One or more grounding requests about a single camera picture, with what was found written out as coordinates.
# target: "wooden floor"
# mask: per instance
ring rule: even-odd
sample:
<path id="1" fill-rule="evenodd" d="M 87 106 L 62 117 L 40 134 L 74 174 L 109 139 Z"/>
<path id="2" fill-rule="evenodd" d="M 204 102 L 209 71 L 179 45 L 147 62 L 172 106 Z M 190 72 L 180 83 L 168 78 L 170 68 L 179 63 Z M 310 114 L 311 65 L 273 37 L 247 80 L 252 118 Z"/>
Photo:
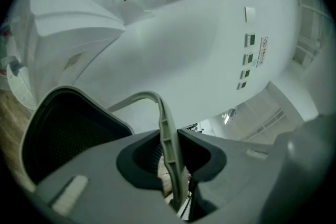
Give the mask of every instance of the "wooden floor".
<path id="1" fill-rule="evenodd" d="M 19 149 L 30 115 L 12 92 L 0 90 L 0 146 L 14 178 L 28 190 L 33 188 L 22 171 Z"/>

